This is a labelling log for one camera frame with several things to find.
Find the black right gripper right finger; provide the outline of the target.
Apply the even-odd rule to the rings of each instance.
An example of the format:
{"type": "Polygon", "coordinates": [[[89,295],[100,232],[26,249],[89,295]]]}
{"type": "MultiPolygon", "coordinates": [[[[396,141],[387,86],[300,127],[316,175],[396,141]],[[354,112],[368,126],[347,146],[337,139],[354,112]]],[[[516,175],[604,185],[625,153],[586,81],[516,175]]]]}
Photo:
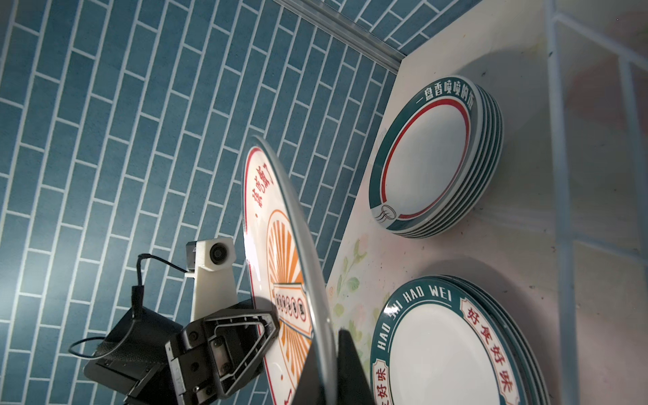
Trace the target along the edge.
{"type": "Polygon", "coordinates": [[[374,405],[373,394],[359,361],[354,340],[345,329],[339,330],[337,366],[337,404],[374,405]]]}

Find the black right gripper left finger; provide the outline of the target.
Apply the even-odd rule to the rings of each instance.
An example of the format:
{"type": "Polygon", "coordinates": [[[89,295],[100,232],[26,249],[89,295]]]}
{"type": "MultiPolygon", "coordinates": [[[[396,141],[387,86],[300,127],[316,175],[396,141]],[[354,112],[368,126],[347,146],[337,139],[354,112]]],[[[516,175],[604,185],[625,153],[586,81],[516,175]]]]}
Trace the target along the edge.
{"type": "Polygon", "coordinates": [[[317,405],[322,403],[322,383],[317,364],[317,351],[310,349],[295,391],[292,405],[317,405]]]}

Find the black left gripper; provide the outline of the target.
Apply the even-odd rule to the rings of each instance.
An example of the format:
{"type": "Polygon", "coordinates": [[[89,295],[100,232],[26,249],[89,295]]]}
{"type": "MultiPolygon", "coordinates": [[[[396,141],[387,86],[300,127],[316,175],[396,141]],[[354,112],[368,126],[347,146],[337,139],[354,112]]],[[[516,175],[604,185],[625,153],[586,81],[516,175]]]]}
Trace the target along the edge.
{"type": "Polygon", "coordinates": [[[249,302],[186,326],[144,309],[118,322],[83,373],[126,404],[210,404],[258,376],[277,336],[273,312],[249,302]]]}

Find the dark green rim plate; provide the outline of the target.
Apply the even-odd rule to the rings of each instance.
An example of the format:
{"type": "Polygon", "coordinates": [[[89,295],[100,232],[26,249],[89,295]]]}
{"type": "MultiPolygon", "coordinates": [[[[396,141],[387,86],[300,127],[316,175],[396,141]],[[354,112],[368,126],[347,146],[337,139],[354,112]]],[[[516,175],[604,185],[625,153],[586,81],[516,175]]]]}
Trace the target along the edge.
{"type": "Polygon", "coordinates": [[[446,76],[404,105],[380,143],[371,169],[369,206],[391,232],[406,231],[449,203],[484,141],[477,85],[446,76]]]}

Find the white wire dish rack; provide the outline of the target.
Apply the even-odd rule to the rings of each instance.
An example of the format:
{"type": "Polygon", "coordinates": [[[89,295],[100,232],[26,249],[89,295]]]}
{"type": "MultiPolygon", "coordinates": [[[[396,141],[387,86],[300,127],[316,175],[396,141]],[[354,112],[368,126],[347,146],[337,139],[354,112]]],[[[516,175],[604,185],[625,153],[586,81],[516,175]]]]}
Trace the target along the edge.
{"type": "Polygon", "coordinates": [[[580,376],[577,342],[577,311],[575,294],[574,245],[590,247],[618,258],[626,258],[647,270],[647,158],[641,134],[641,120],[633,68],[647,70],[647,58],[631,50],[572,15],[560,11],[555,1],[544,3],[547,37],[548,100],[553,159],[553,190],[555,190],[555,235],[558,247],[558,284],[560,320],[560,399],[563,404],[579,404],[580,376]],[[565,101],[560,46],[557,25],[563,25],[578,35],[611,52],[617,59],[621,101],[627,125],[630,157],[634,171],[634,187],[638,207],[641,250],[624,250],[613,244],[574,231],[570,210],[568,148],[565,136],[565,101]]]}

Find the aluminium left corner post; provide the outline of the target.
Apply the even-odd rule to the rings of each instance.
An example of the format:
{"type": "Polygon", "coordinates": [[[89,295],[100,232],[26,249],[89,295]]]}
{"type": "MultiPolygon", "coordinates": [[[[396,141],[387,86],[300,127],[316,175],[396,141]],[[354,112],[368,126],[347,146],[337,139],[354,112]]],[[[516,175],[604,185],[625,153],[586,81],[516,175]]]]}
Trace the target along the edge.
{"type": "Polygon", "coordinates": [[[322,1],[275,0],[278,5],[324,30],[344,44],[397,74],[405,58],[398,50],[379,40],[322,1]]]}

